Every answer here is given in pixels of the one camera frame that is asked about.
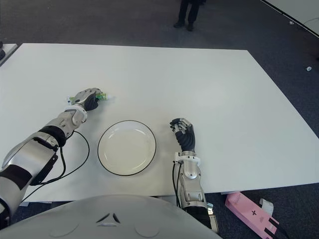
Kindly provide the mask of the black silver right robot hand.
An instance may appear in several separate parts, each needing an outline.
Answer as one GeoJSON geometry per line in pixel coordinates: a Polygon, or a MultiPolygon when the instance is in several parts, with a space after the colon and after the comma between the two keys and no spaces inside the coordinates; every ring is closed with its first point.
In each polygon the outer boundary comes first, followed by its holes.
{"type": "Polygon", "coordinates": [[[193,125],[185,118],[173,119],[170,123],[181,151],[192,151],[195,153],[195,134],[193,125]]]}

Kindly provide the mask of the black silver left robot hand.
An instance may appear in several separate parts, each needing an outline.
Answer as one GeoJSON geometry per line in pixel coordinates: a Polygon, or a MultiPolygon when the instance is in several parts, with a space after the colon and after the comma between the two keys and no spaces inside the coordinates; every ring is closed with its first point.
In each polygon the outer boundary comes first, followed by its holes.
{"type": "Polygon", "coordinates": [[[71,105],[79,105],[85,111],[91,111],[98,107],[98,95],[102,92],[98,88],[89,88],[76,94],[71,100],[71,105]]]}

